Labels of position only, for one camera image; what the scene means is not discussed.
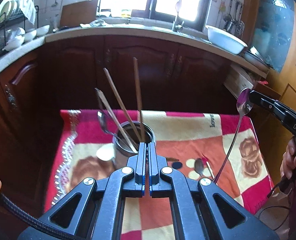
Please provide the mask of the person's right hand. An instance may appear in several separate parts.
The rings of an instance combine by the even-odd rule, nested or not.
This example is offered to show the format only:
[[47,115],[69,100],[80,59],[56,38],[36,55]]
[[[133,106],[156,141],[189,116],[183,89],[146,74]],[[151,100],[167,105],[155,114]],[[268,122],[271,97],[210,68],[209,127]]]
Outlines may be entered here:
[[280,166],[281,177],[286,176],[291,178],[293,171],[296,168],[296,142],[295,138],[291,138],[287,144],[286,150],[283,154],[282,163]]

